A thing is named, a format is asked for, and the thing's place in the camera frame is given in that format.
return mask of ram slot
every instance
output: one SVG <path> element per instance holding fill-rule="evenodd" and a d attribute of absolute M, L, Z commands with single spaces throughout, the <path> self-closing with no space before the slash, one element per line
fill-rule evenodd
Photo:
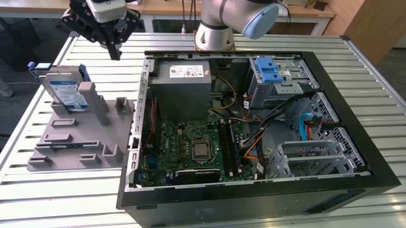
<path fill-rule="evenodd" d="M 237 172 L 237 164 L 235 160 L 235 139 L 232 138 L 232 128 L 229 123 L 220 122 L 217 124 L 217 134 L 220 139 L 224 172 L 232 177 L 233 173 Z"/>
<path fill-rule="evenodd" d="M 233 151 L 233 161 L 236 164 L 236 168 L 237 168 L 237 173 L 241 173 L 241 163 L 240 163 L 240 150 L 239 150 L 239 146 L 236 143 L 236 137 L 233 134 L 233 129 L 232 129 L 232 122 L 229 123 L 229 133 L 231 133 L 231 138 L 232 138 L 232 151 Z"/>

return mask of cpu socket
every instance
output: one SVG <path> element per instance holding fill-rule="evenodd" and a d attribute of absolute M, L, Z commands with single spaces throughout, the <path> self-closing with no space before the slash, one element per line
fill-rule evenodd
<path fill-rule="evenodd" d="M 190 140 L 190 159 L 198 164 L 211 160 L 211 142 L 208 138 L 192 138 Z"/>

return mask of cable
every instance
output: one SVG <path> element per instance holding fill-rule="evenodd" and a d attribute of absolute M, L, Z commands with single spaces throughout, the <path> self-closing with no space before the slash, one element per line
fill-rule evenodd
<path fill-rule="evenodd" d="M 193 4 L 193 12 L 194 12 L 194 21 L 193 21 L 193 30 L 196 29 L 196 23 L 197 23 L 197 21 L 196 21 L 196 0 L 192 0 L 193 2 L 194 2 L 194 4 Z"/>
<path fill-rule="evenodd" d="M 224 104 L 224 99 L 220 99 L 220 103 L 221 103 L 221 106 L 225 106 Z M 235 115 L 232 114 L 232 112 L 229 111 L 229 109 L 225 109 L 225 111 L 228 112 L 229 116 L 233 117 Z"/>
<path fill-rule="evenodd" d="M 247 115 L 247 109 L 243 110 L 243 114 L 241 115 L 243 115 L 243 119 L 244 120 L 252 120 L 253 119 L 253 118 L 249 118 L 249 117 L 245 116 Z"/>
<path fill-rule="evenodd" d="M 243 158 L 244 158 L 244 159 L 257 159 L 257 158 L 253 157 L 253 156 L 248 156 L 248 154 L 249 154 L 251 149 L 255 147 L 256 143 L 259 142 L 259 140 L 260 140 L 260 138 L 261 138 L 263 135 L 264 135 L 264 134 L 261 133 L 260 136 L 256 138 L 255 142 L 252 143 L 249 149 L 247 150 L 245 154 L 243 155 Z"/>
<path fill-rule="evenodd" d="M 308 140 L 309 137 L 309 129 L 308 126 L 304 125 L 304 117 L 309 117 L 311 119 L 313 118 L 313 115 L 311 113 L 301 113 L 300 117 L 299 117 L 299 132 L 300 132 L 300 137 L 301 140 L 305 141 Z"/>
<path fill-rule="evenodd" d="M 185 15 L 184 15 L 184 0 L 181 0 L 181 12 L 182 12 L 182 22 L 181 22 L 181 33 L 185 33 Z"/>
<path fill-rule="evenodd" d="M 231 119 L 231 120 L 239 120 L 239 121 L 243 121 L 243 122 L 252 122 L 252 120 L 243 120 L 240 118 L 236 118 L 236 117 L 227 117 L 224 115 L 221 115 L 219 112 L 216 112 L 215 110 L 209 110 L 217 117 L 220 117 L 221 119 Z"/>
<path fill-rule="evenodd" d="M 229 89 L 232 90 L 232 95 L 233 95 L 233 98 L 232 98 L 232 102 L 231 104 L 228 104 L 227 106 L 223 106 L 223 107 L 212 107 L 212 108 L 208 108 L 209 110 L 224 110 L 227 108 L 229 108 L 233 104 L 235 104 L 235 101 L 236 101 L 236 93 L 235 93 L 235 90 L 231 86 L 231 84 L 219 76 L 215 76 L 215 78 L 220 79 L 229 87 Z"/>
<path fill-rule="evenodd" d="M 312 114 L 311 113 L 301 113 L 301 115 L 299 117 L 299 132 L 300 132 L 300 137 L 301 137 L 303 141 L 307 140 L 305 129 L 304 129 L 304 117 L 305 116 L 312 118 Z"/>
<path fill-rule="evenodd" d="M 291 11 L 289 11 L 289 8 L 287 6 L 284 6 L 283 4 L 280 4 L 279 2 L 276 2 L 276 4 L 279 4 L 280 6 L 283 6 L 287 10 L 287 19 L 285 19 L 285 26 L 284 26 L 284 31 L 281 34 L 285 33 L 287 29 L 289 28 L 291 26 L 291 21 L 292 21 L 292 17 L 291 17 Z"/>
<path fill-rule="evenodd" d="M 190 12 L 192 12 L 192 5 L 193 5 L 193 1 L 189 2 L 189 20 L 188 20 L 188 31 L 190 29 Z"/>
<path fill-rule="evenodd" d="M 264 172 L 264 167 L 265 167 L 265 158 L 264 158 L 264 153 L 261 150 L 261 148 L 263 148 L 261 140 L 257 141 L 255 148 L 256 148 L 256 157 L 257 157 L 257 165 L 256 165 L 255 173 L 256 173 L 257 179 L 264 179 L 265 175 L 263 172 Z"/>
<path fill-rule="evenodd" d="M 265 117 L 263 118 L 259 126 L 257 126 L 257 130 L 256 132 L 252 134 L 252 136 L 249 136 L 241 144 L 245 144 L 247 142 L 249 142 L 256 135 L 265 130 L 268 124 L 267 122 L 269 122 L 271 120 L 273 120 L 279 115 L 281 115 L 285 111 L 285 109 L 288 109 L 289 105 L 301 98 L 305 97 L 312 97 L 312 95 L 315 94 L 315 92 L 317 91 L 308 91 L 300 95 L 293 95 L 291 96 L 287 100 L 284 100 L 279 105 L 276 105 L 276 107 L 268 112 L 268 114 L 265 115 Z"/>
<path fill-rule="evenodd" d="M 305 136 L 307 136 L 307 140 L 311 139 L 311 132 L 309 132 L 309 127 L 305 126 Z"/>
<path fill-rule="evenodd" d="M 33 85 L 40 85 L 40 83 L 36 82 L 10 82 L 5 83 L 6 85 L 16 85 L 16 84 L 33 84 Z"/>

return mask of blue drive bay latch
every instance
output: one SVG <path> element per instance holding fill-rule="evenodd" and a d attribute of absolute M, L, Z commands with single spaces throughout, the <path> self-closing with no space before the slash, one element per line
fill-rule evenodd
<path fill-rule="evenodd" d="M 277 73 L 277 65 L 273 63 L 272 59 L 268 57 L 256 58 L 256 67 L 261 82 L 283 82 L 283 77 Z"/>

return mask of motherboard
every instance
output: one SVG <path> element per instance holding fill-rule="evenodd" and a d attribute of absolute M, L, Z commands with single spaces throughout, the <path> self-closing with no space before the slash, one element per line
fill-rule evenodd
<path fill-rule="evenodd" d="M 158 154 L 144 159 L 146 185 L 185 184 L 193 182 L 198 172 L 217 182 L 252 180 L 251 163 L 241 163 L 239 157 L 237 144 L 243 138 L 239 121 L 162 123 Z"/>

